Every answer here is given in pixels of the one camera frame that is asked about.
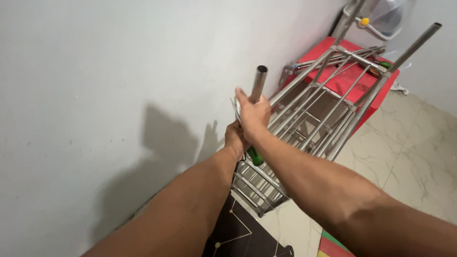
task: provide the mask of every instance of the left hand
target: left hand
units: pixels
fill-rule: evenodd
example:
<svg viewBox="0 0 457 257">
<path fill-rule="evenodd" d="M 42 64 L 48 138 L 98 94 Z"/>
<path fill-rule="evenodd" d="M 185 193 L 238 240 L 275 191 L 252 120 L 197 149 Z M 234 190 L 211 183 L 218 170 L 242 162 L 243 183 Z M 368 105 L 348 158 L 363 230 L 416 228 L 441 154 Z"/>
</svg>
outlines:
<svg viewBox="0 0 457 257">
<path fill-rule="evenodd" d="M 241 160 L 243 153 L 249 148 L 249 143 L 243 137 L 243 129 L 238 120 L 229 124 L 225 130 L 225 147 L 233 150 L 237 161 Z"/>
</svg>

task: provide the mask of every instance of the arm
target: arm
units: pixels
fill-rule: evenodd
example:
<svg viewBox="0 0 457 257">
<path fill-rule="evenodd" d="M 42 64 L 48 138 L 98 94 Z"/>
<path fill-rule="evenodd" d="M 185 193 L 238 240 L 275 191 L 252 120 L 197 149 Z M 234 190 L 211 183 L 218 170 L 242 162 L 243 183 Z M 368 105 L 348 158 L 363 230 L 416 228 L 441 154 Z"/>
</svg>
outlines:
<svg viewBox="0 0 457 257">
<path fill-rule="evenodd" d="M 356 256 L 455 256 L 457 227 L 410 208 L 354 171 L 308 155 L 266 128 L 270 106 L 239 89 L 244 137 L 289 196 Z"/>
<path fill-rule="evenodd" d="M 84 256 L 201 256 L 245 145 L 239 122 L 230 124 L 224 148 L 178 175 L 142 215 Z"/>
</svg>

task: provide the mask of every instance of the right hand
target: right hand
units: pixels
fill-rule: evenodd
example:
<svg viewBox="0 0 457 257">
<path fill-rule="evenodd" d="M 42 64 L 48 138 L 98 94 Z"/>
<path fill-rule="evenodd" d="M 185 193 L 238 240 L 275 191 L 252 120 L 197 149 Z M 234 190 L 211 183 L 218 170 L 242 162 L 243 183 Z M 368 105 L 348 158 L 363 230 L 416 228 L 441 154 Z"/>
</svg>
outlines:
<svg viewBox="0 0 457 257">
<path fill-rule="evenodd" d="M 244 138 L 252 144 L 256 135 L 268 131 L 267 126 L 271 116 L 270 103 L 264 95 L 261 95 L 260 100 L 256 104 L 252 104 L 239 87 L 235 89 L 235 95 L 241 106 L 239 116 Z"/>
</svg>

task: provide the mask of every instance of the white wall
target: white wall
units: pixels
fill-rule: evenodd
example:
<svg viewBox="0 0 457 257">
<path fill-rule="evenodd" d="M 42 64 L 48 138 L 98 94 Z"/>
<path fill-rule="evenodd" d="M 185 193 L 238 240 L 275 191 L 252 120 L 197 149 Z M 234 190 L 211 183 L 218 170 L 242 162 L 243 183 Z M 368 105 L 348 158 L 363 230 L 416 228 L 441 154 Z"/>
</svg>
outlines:
<svg viewBox="0 0 457 257">
<path fill-rule="evenodd" d="M 345 0 L 0 2 L 0 255 L 78 256 L 221 146 Z"/>
<path fill-rule="evenodd" d="M 398 81 L 429 103 L 457 116 L 457 1 L 416 0 L 411 21 L 402 32 L 387 43 L 387 52 L 397 50 L 389 59 L 396 59 L 434 22 L 443 25 L 408 62 L 411 68 L 400 73 Z"/>
</svg>

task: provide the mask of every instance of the marble tile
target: marble tile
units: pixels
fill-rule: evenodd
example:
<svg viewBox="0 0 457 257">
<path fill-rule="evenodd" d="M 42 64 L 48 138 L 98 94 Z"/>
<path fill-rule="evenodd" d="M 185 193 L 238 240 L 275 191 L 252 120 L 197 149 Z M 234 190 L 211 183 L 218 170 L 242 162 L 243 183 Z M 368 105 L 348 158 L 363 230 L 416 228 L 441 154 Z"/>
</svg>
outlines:
<svg viewBox="0 0 457 257">
<path fill-rule="evenodd" d="M 403 145 L 422 103 L 423 100 L 415 95 L 389 91 L 367 124 Z"/>
<path fill-rule="evenodd" d="M 457 118 L 424 103 L 404 147 L 440 169 L 457 172 Z"/>
<path fill-rule="evenodd" d="M 295 256 L 317 256 L 322 227 L 306 215 L 293 200 L 277 209 L 259 216 L 235 192 L 232 196 L 270 233 L 282 246 L 291 245 Z"/>
<path fill-rule="evenodd" d="M 335 162 L 344 165 L 383 187 L 399 155 L 401 146 L 364 124 L 348 140 Z"/>
<path fill-rule="evenodd" d="M 397 200 L 457 224 L 457 174 L 403 148 L 384 191 Z"/>
</svg>

